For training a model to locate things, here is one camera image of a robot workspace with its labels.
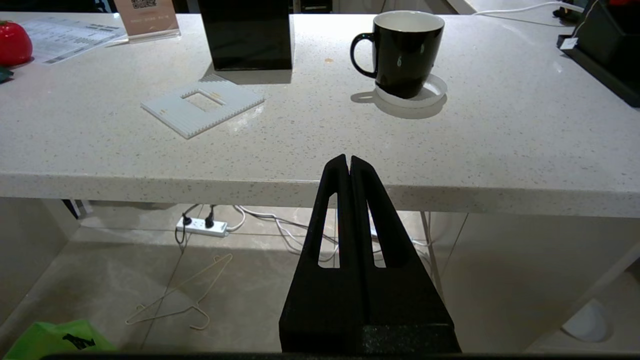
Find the countertop edge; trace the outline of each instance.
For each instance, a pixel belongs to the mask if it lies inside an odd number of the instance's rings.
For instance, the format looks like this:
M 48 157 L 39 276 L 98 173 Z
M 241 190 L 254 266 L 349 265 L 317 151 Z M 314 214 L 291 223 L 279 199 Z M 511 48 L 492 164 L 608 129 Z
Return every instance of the countertop edge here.
M 319 181 L 0 174 L 0 197 L 311 208 Z M 640 218 L 640 193 L 386 185 L 397 210 Z

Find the qr code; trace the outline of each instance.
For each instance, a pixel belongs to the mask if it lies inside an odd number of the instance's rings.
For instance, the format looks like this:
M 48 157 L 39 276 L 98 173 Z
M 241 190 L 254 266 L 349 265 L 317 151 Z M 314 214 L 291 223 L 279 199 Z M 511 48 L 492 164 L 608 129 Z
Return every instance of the qr code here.
M 134 9 L 153 8 L 156 6 L 156 0 L 131 0 Z

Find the green plastic bag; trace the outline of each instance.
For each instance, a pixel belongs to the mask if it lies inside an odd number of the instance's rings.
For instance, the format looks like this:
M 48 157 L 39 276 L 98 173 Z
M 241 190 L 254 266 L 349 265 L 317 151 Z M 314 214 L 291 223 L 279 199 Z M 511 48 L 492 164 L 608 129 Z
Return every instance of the green plastic bag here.
M 78 350 L 116 348 L 86 320 L 60 325 L 36 322 L 13 344 L 3 360 L 40 360 L 43 356 Z

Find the power strip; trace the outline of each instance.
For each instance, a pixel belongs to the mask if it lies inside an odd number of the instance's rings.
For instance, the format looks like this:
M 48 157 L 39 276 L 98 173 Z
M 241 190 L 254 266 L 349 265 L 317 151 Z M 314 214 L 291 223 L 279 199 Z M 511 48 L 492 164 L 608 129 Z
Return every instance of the power strip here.
M 182 217 L 180 217 L 180 220 L 178 220 L 178 224 L 175 224 L 175 228 L 178 231 L 182 231 Z M 229 233 L 227 232 L 226 222 L 214 220 L 213 226 L 210 228 L 206 228 L 204 226 L 204 219 L 202 218 L 191 218 L 191 223 L 187 225 L 184 230 L 187 233 L 216 236 L 218 238 L 224 238 L 225 236 L 229 235 Z

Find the red object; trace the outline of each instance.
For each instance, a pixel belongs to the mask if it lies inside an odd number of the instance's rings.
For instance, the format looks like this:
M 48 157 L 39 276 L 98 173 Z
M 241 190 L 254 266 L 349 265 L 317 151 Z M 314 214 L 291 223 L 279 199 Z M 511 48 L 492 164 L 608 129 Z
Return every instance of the red object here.
M 22 26 L 0 21 L 0 65 L 14 66 L 31 59 L 33 46 Z

